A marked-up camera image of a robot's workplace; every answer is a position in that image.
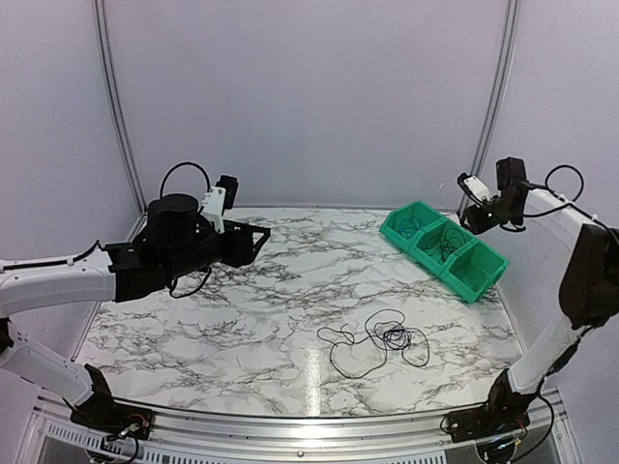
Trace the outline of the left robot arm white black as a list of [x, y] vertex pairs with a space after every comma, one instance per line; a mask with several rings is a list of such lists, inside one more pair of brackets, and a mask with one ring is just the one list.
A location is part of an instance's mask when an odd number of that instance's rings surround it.
[[77, 423], [102, 430], [126, 423], [134, 412], [114, 400], [98, 368], [55, 352], [12, 318], [67, 305], [137, 301], [162, 290], [178, 298], [184, 276], [209, 276], [218, 263], [252, 264], [271, 231], [224, 218], [230, 207], [222, 188], [202, 200], [167, 194], [149, 204], [143, 228], [129, 242], [94, 243], [78, 255], [47, 261], [2, 263], [2, 369], [60, 396]]

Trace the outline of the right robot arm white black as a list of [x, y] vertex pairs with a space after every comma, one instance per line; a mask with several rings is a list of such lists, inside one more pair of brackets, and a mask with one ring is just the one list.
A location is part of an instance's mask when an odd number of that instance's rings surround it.
[[545, 380], [570, 361], [581, 339], [618, 313], [617, 229], [548, 181], [529, 181], [523, 159], [499, 160], [496, 179], [498, 191], [492, 194], [478, 177], [458, 176], [458, 186], [472, 202], [460, 216], [461, 225], [475, 235], [494, 227], [518, 233], [526, 220], [535, 220], [567, 248], [570, 259], [557, 290], [557, 315], [526, 353], [498, 375], [482, 405], [448, 415], [457, 440], [503, 433], [524, 419]]

